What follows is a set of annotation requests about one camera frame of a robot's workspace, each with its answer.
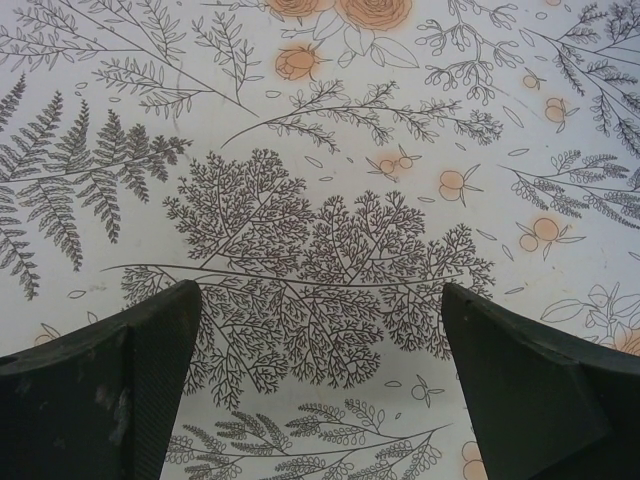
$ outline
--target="floral patterned surface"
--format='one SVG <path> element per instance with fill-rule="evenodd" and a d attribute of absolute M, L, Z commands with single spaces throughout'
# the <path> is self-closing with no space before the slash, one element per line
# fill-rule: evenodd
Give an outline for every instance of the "floral patterned surface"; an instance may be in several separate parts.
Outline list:
<path fill-rule="evenodd" d="M 197 280 L 163 478 L 486 479 L 447 282 L 640 354 L 638 0 L 0 18 L 0 354 Z"/>

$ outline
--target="patterned wallpaper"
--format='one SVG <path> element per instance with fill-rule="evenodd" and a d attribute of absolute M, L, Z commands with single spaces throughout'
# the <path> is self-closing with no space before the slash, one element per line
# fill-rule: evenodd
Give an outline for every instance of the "patterned wallpaper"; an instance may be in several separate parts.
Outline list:
<path fill-rule="evenodd" d="M 0 354 L 197 280 L 163 479 L 486 479 L 446 282 L 640 354 L 640 0 L 0 19 Z"/>

